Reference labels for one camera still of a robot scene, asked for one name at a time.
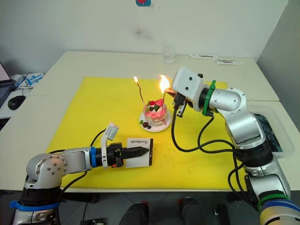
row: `black cable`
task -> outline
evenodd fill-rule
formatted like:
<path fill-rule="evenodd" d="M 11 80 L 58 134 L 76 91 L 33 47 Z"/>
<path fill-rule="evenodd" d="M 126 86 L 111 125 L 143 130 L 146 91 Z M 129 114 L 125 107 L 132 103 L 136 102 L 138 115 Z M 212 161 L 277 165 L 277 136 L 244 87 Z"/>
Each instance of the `black cable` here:
<path fill-rule="evenodd" d="M 33 213 L 34 213 L 34 211 L 32 212 L 32 215 L 31 215 L 31 219 L 30 219 L 30 225 L 32 225 Z"/>
<path fill-rule="evenodd" d="M 22 90 L 22 95 L 24 96 L 24 89 L 25 89 L 25 88 L 17 88 L 17 89 L 15 89 L 15 90 Z"/>
<path fill-rule="evenodd" d="M 25 89 L 25 88 L 19 88 L 19 87 L 18 87 L 18 88 L 16 88 L 15 90 L 24 90 L 24 89 Z"/>
<path fill-rule="evenodd" d="M 181 147 L 179 147 L 179 145 L 177 144 L 176 142 L 176 139 L 175 139 L 175 134 L 174 134 L 174 128 L 175 128 L 175 121 L 176 121 L 176 113 L 177 113 L 177 109 L 174 109 L 174 112 L 173 112 L 173 119 L 172 119 L 172 126 L 171 126 L 171 135 L 172 135 L 172 140 L 173 140 L 173 143 L 175 145 L 175 147 L 180 150 L 180 151 L 183 151 L 183 152 L 192 152 L 192 151 L 195 151 L 195 150 L 198 150 L 200 149 L 201 151 L 205 152 L 205 153 L 209 153 L 209 154 L 215 154 L 215 153 L 221 153 L 221 152 L 235 152 L 237 154 L 240 154 L 235 148 L 234 148 L 234 145 L 231 144 L 230 142 L 226 141 L 226 140 L 223 140 L 223 139 L 217 139 L 217 140 L 211 140 L 211 141 L 208 141 L 208 142 L 205 142 L 201 145 L 199 145 L 199 142 L 198 142 L 198 146 L 193 148 L 193 149 L 183 149 Z M 198 136 L 198 140 L 200 141 L 200 137 L 203 133 L 203 131 L 205 130 L 205 128 L 213 121 L 214 117 L 212 117 L 208 123 L 206 123 L 204 125 L 204 127 L 201 129 L 200 133 L 199 133 L 199 136 Z M 232 147 L 232 149 L 221 149 L 221 150 L 214 150 L 214 151 L 207 151 L 207 150 L 204 150 L 202 147 L 206 146 L 206 145 L 209 145 L 209 144 L 212 144 L 212 143 L 219 143 L 219 142 L 222 142 L 222 143 L 226 143 L 228 145 L 230 145 Z"/>
<path fill-rule="evenodd" d="M 106 129 L 100 131 L 100 132 L 96 135 L 96 137 L 94 138 L 94 140 L 92 141 L 92 143 L 90 144 L 90 146 L 93 146 L 95 140 L 96 140 L 96 139 L 99 137 L 99 135 L 102 134 L 105 130 L 106 130 Z"/>
<path fill-rule="evenodd" d="M 232 152 L 233 153 L 233 162 L 234 162 L 234 169 L 228 174 L 228 184 L 230 186 L 230 189 L 242 200 L 244 200 L 245 202 L 247 202 L 249 205 L 251 205 L 255 210 L 257 210 L 256 206 L 247 198 L 246 196 L 246 193 L 244 192 L 242 186 L 241 186 L 241 183 L 240 183 L 240 179 L 239 179 L 239 172 L 238 170 L 241 169 L 244 164 L 241 163 L 241 165 L 237 166 L 237 160 L 236 160 L 236 157 L 235 157 L 235 154 L 241 154 L 240 152 L 238 152 L 234 145 L 226 140 L 223 140 L 223 139 L 216 139 L 216 140 L 211 140 L 211 141 L 208 141 L 208 142 L 205 142 L 204 144 L 201 144 L 201 136 L 204 132 L 204 130 L 207 128 L 207 126 L 214 120 L 214 116 L 212 116 L 212 118 L 203 126 L 203 128 L 201 129 L 199 135 L 198 135 L 198 138 L 197 138 L 197 144 L 198 144 L 198 147 L 196 148 L 193 148 L 193 149 L 189 149 L 189 150 L 185 150 L 185 149 L 182 149 L 178 146 L 178 144 L 176 143 L 176 140 L 175 140 L 175 135 L 174 135 L 174 127 L 175 127 L 175 121 L 176 121 L 176 113 L 177 113 L 177 109 L 175 108 L 174 109 L 174 112 L 173 112 L 173 119 L 172 119 L 172 127 L 171 127 L 171 134 L 172 134 L 172 140 L 174 142 L 174 145 L 176 146 L 177 149 L 179 149 L 180 151 L 183 151 L 183 152 L 191 152 L 191 151 L 195 151 L 197 149 L 200 149 L 202 152 L 205 152 L 205 153 L 209 153 L 209 154 L 215 154 L 215 153 L 221 153 L 221 152 Z M 212 144 L 212 143 L 226 143 L 228 144 L 232 149 L 222 149 L 222 150 L 213 150 L 213 151 L 207 151 L 205 149 L 203 149 L 204 146 L 206 145 L 209 145 L 209 144 Z M 238 193 L 232 186 L 231 184 L 231 176 L 232 174 L 235 173 L 236 175 L 236 181 L 238 183 L 238 186 L 240 188 L 240 191 L 241 191 L 241 194 Z"/>
<path fill-rule="evenodd" d="M 82 217 L 82 221 L 84 221 L 84 218 L 85 218 L 85 212 L 86 212 L 86 208 L 88 207 L 88 202 L 85 204 L 85 207 L 84 207 L 84 211 L 83 211 L 83 217 Z"/>
<path fill-rule="evenodd" d="M 64 151 L 65 149 L 61 149 L 61 150 L 55 150 L 55 151 L 50 151 L 49 153 L 50 154 L 54 154 L 54 153 L 57 153 L 57 152 L 62 152 L 62 151 Z"/>
<path fill-rule="evenodd" d="M 180 150 L 180 151 L 183 151 L 183 152 L 192 152 L 192 151 L 195 151 L 195 150 L 198 150 L 199 149 L 199 146 L 193 148 L 193 149 L 182 149 L 181 147 L 179 147 L 179 145 L 177 144 L 176 142 L 176 139 L 175 139 L 175 134 L 174 134 L 174 128 L 175 128 L 175 121 L 176 121 L 176 113 L 177 113 L 177 109 L 174 109 L 174 112 L 173 112 L 173 118 L 172 118 L 172 126 L 171 126 L 171 136 L 172 136 L 172 140 L 173 140 L 173 143 L 175 145 L 175 147 Z"/>
<path fill-rule="evenodd" d="M 232 154 L 232 157 L 233 157 L 233 163 L 234 163 L 234 168 L 236 169 L 238 167 L 238 162 L 236 160 L 236 157 L 235 157 L 235 154 L 233 153 Z M 238 183 L 238 186 L 239 186 L 239 189 L 240 189 L 240 192 L 241 194 L 247 198 L 247 195 L 246 193 L 244 192 L 244 189 L 242 187 L 242 185 L 240 184 L 240 178 L 239 178 L 239 170 L 236 170 L 235 171 L 235 178 L 236 178 L 236 182 Z"/>
<path fill-rule="evenodd" d="M 62 191 L 60 192 L 60 194 L 58 195 L 58 198 L 57 198 L 57 202 L 60 203 L 60 199 L 61 197 L 63 196 L 63 194 L 65 193 L 65 191 L 72 185 L 74 184 L 76 181 L 80 180 L 81 178 L 83 178 L 88 172 L 87 171 L 84 171 L 84 174 L 81 175 L 80 177 L 77 177 L 76 179 L 72 180 L 70 183 L 68 183 L 63 189 Z M 56 223 L 57 225 L 61 225 L 60 223 L 60 212 L 59 212 L 59 208 L 56 207 L 55 208 L 55 216 L 56 216 Z"/>
<path fill-rule="evenodd" d="M 92 146 L 94 144 L 94 142 L 96 141 L 96 139 L 105 131 L 106 129 L 100 131 L 96 136 L 95 138 L 93 139 L 93 141 L 91 142 L 90 146 Z M 50 153 L 56 153 L 56 152 L 62 152 L 64 150 L 55 150 L 55 151 L 52 151 Z M 72 185 L 74 184 L 76 181 L 80 180 L 81 178 L 83 178 L 88 172 L 85 171 L 83 175 L 81 175 L 80 177 L 77 177 L 76 179 L 72 180 L 70 183 L 68 183 L 63 189 L 62 191 L 60 192 L 58 198 L 57 198 L 57 202 L 59 203 L 60 202 L 60 199 L 61 197 L 63 196 L 63 194 L 65 193 L 65 191 Z M 56 214 L 56 223 L 57 225 L 61 225 L 60 223 L 60 212 L 59 212 L 59 208 L 56 207 L 55 208 L 55 214 Z"/>
<path fill-rule="evenodd" d="M 243 195 L 241 195 L 240 193 L 238 193 L 232 186 L 231 184 L 231 176 L 238 171 L 239 169 L 243 168 L 244 163 L 242 162 L 238 167 L 234 168 L 233 170 L 230 171 L 230 173 L 228 174 L 228 184 L 230 189 L 242 200 L 244 200 L 245 202 L 247 202 L 254 210 L 257 211 L 257 207 L 255 206 L 255 204 L 253 204 L 249 199 L 247 199 L 246 197 L 244 197 Z"/>

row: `white table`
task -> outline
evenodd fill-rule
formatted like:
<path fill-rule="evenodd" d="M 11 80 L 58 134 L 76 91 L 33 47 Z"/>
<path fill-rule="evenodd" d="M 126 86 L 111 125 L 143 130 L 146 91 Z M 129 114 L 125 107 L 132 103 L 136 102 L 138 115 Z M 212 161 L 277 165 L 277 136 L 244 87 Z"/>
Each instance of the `white table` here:
<path fill-rule="evenodd" d="M 172 76 L 180 67 L 186 66 L 203 73 L 206 81 L 225 81 L 243 90 L 249 105 L 270 107 L 275 116 L 268 118 L 269 122 L 276 124 L 278 120 L 284 124 L 293 146 L 300 146 L 297 128 L 255 61 L 249 58 L 235 59 L 242 60 L 244 65 L 218 66 L 211 60 L 189 59 L 188 56 L 179 56 L 174 64 L 165 65 L 161 56 L 154 54 L 66 52 L 0 131 L 0 189 L 23 189 L 27 162 L 47 149 L 84 76 Z M 279 160 L 292 190 L 300 190 L 296 170 L 299 159 L 300 150 L 295 150 Z M 111 190 L 73 188 L 70 191 Z"/>

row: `paper on table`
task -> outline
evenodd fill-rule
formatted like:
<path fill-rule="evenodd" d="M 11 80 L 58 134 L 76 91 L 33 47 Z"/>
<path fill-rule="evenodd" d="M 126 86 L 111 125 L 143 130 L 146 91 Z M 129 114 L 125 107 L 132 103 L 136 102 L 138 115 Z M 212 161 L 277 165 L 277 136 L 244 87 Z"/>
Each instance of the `paper on table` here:
<path fill-rule="evenodd" d="M 128 138 L 127 148 L 132 147 L 144 147 L 149 151 L 140 157 L 126 159 L 126 168 L 131 167 L 144 167 L 152 165 L 152 149 L 153 139 L 152 138 Z"/>

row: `yellow mat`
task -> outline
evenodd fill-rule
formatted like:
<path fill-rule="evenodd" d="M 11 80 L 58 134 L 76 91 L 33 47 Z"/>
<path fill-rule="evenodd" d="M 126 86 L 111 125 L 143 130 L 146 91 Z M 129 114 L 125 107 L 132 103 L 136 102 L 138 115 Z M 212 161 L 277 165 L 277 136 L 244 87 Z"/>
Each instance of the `yellow mat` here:
<path fill-rule="evenodd" d="M 162 98 L 158 80 L 139 80 L 139 84 L 146 102 Z M 226 88 L 226 83 L 217 83 L 217 88 Z M 172 97 L 166 94 L 165 102 L 171 114 L 172 101 Z M 229 190 L 227 175 L 234 167 L 232 153 L 180 152 L 173 145 L 171 126 L 159 133 L 150 133 L 140 127 L 142 107 L 139 89 L 133 79 L 84 78 L 47 152 L 89 146 L 95 135 L 113 122 L 120 126 L 113 142 L 121 142 L 124 147 L 128 137 L 153 138 L 153 160 L 152 166 L 143 168 L 94 168 L 73 188 Z M 176 119 L 178 144 L 186 149 L 195 147 L 198 133 L 208 120 L 187 106 L 183 118 Z M 218 114 L 202 135 L 202 142 L 213 139 L 230 141 L 225 121 Z M 94 146 L 100 147 L 100 138 Z M 228 146 L 215 143 L 205 148 L 215 150 Z M 79 175 L 65 176 L 62 185 Z M 243 176 L 241 171 L 240 179 L 245 186 Z M 234 180 L 232 178 L 233 185 L 237 187 Z"/>

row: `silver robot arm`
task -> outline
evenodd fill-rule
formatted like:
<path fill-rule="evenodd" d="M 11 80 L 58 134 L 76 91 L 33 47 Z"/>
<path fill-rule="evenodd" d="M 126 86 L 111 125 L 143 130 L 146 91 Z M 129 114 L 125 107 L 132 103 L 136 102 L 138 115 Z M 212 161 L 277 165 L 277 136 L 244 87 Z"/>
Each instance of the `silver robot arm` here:
<path fill-rule="evenodd" d="M 243 155 L 237 159 L 245 164 L 245 182 L 252 201 L 258 204 L 262 225 L 297 225 L 300 208 L 289 199 L 291 191 L 285 175 L 273 156 L 258 119 L 247 109 L 246 95 L 239 89 L 216 89 L 203 82 L 203 75 L 181 68 L 172 90 L 175 105 L 182 117 L 187 103 L 205 116 L 221 114 L 235 148 Z"/>
<path fill-rule="evenodd" d="M 74 148 L 33 157 L 26 167 L 22 197 L 10 203 L 11 208 L 16 208 L 13 225 L 52 224 L 63 194 L 60 189 L 63 176 L 98 166 L 121 167 L 124 159 L 139 157 L 149 151 L 143 147 L 123 148 L 121 143 L 108 146 L 107 140 L 112 141 L 118 129 L 118 126 L 109 124 L 101 137 L 101 148 Z"/>

